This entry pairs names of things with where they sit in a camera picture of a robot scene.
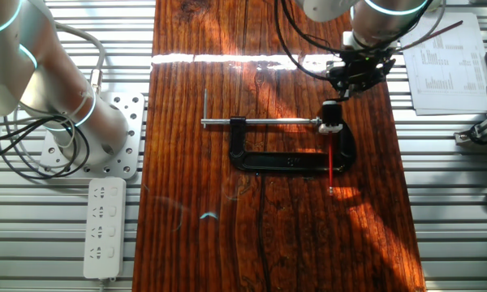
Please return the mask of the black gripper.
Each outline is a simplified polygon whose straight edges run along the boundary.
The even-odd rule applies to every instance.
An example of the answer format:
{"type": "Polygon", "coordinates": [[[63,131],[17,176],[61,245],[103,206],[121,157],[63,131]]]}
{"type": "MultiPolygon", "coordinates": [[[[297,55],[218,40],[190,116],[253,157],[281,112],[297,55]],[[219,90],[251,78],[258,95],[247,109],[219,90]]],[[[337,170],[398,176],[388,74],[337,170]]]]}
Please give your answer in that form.
{"type": "Polygon", "coordinates": [[[348,89],[351,95],[356,95],[385,82],[394,66],[394,60],[385,54],[361,54],[356,51],[343,53],[343,61],[345,67],[330,64],[326,69],[326,78],[340,100],[349,98],[348,89]]]}

